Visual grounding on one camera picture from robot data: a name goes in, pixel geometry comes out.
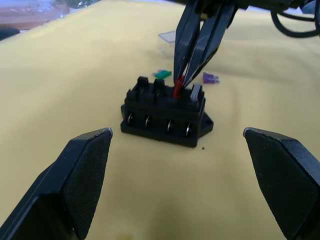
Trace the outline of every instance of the green fuse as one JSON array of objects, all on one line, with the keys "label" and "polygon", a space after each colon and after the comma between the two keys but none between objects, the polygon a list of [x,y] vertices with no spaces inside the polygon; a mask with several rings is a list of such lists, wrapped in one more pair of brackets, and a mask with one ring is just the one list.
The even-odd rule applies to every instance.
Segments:
[{"label": "green fuse", "polygon": [[166,70],[161,70],[158,71],[157,73],[153,74],[157,79],[165,79],[172,75],[171,71],[166,71]]}]

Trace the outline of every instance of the red fuse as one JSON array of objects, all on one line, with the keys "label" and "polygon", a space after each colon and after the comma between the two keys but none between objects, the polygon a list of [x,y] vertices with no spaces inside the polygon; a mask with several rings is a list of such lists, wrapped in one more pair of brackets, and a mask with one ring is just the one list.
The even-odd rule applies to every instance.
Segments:
[{"label": "red fuse", "polygon": [[185,81],[185,76],[179,77],[176,80],[174,85],[173,95],[172,95],[174,99],[178,99],[180,97],[180,92],[183,87],[184,81]]}]

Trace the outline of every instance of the yellow fabric surface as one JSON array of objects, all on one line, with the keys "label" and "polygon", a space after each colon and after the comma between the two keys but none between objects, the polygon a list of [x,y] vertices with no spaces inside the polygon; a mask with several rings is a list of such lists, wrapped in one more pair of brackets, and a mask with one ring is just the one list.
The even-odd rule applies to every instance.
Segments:
[{"label": "yellow fabric surface", "polygon": [[198,147],[121,133],[120,106],[138,76],[173,69],[157,35],[175,30],[183,9],[102,1],[0,42],[0,224],[70,139],[111,127],[87,239],[285,239],[242,133],[279,132],[320,157],[319,39],[290,39],[269,14],[240,11],[204,69],[221,83],[203,86],[214,128]]}]

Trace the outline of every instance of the yellow tablecloth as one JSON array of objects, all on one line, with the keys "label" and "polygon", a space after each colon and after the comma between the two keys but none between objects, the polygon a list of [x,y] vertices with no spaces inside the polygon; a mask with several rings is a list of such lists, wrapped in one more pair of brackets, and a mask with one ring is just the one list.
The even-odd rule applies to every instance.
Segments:
[{"label": "yellow tablecloth", "polygon": [[195,149],[121,133],[138,76],[173,69],[157,34],[175,30],[183,9],[102,1],[0,42],[1,224],[71,138],[111,127],[87,239],[285,239],[242,133],[289,135],[320,157],[320,41],[287,38],[267,13],[240,11],[205,68],[221,80],[203,86],[213,132]]}]

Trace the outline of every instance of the black fuse holder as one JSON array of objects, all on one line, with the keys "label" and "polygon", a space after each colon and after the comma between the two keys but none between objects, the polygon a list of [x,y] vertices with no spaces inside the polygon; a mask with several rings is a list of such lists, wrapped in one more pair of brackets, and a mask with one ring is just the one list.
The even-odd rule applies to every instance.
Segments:
[{"label": "black fuse holder", "polygon": [[149,83],[147,77],[140,76],[121,106],[121,131],[195,148],[198,139],[212,131],[214,122],[205,113],[202,86],[193,101],[192,89],[183,88],[180,98],[175,99],[174,87],[166,86],[164,80]]}]

